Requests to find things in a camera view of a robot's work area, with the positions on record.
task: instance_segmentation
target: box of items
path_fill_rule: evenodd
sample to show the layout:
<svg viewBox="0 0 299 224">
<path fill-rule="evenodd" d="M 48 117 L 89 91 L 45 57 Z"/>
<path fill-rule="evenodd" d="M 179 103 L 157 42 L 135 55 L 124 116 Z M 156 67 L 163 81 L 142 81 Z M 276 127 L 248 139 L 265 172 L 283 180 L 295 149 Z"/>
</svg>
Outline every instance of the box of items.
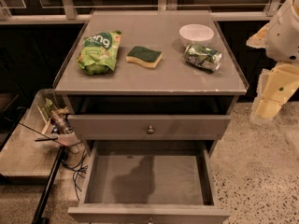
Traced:
<svg viewBox="0 0 299 224">
<path fill-rule="evenodd" d="M 20 135 L 43 151 L 79 143 L 67 121 L 68 110 L 53 89 L 37 92 L 28 110 Z"/>
</svg>

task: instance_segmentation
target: gray cabinet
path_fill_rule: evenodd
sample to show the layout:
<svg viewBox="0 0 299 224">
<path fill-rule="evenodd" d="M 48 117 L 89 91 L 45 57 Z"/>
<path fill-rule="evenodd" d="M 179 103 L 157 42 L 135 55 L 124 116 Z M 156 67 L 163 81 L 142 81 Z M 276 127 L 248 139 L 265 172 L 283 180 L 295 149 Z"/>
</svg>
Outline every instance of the gray cabinet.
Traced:
<svg viewBox="0 0 299 224">
<path fill-rule="evenodd" d="M 205 73 L 183 59 L 178 30 L 188 23 L 215 32 L 221 68 Z M 114 73 L 88 76 L 76 64 L 82 39 L 120 30 Z M 207 11 L 95 12 L 65 63 L 55 91 L 76 135 L 93 141 L 82 197 L 69 214 L 80 222 L 222 223 L 209 156 L 225 133 L 247 81 Z M 160 50 L 155 69 L 127 63 L 135 45 Z"/>
</svg>

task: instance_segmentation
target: green bag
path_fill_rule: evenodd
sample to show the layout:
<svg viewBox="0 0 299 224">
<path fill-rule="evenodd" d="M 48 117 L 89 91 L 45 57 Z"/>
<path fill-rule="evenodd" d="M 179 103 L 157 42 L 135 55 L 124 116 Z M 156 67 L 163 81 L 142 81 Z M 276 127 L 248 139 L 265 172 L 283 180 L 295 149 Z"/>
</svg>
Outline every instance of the green bag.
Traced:
<svg viewBox="0 0 299 224">
<path fill-rule="evenodd" d="M 83 49 L 76 58 L 78 66 L 88 75 L 113 72 L 120 42 L 120 31 L 84 38 Z"/>
</svg>

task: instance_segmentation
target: bowl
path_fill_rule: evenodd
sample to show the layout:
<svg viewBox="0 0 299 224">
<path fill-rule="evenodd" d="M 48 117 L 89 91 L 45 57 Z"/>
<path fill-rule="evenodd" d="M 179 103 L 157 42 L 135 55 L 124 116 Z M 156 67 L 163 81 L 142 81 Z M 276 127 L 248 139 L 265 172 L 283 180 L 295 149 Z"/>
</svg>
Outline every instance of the bowl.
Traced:
<svg viewBox="0 0 299 224">
<path fill-rule="evenodd" d="M 185 47 L 190 44 L 206 46 L 213 36 L 213 30 L 201 24 L 189 24 L 179 29 L 180 41 Z"/>
</svg>

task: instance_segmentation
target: metal can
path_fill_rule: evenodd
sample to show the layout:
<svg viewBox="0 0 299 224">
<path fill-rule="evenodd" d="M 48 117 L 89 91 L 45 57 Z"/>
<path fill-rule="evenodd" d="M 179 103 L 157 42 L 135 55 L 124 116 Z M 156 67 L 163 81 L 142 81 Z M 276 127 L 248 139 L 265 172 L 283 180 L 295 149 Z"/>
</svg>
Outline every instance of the metal can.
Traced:
<svg viewBox="0 0 299 224">
<path fill-rule="evenodd" d="M 184 59 L 199 68 L 215 72 L 221 66 L 222 54 L 198 44 L 190 44 L 184 53 Z"/>
</svg>

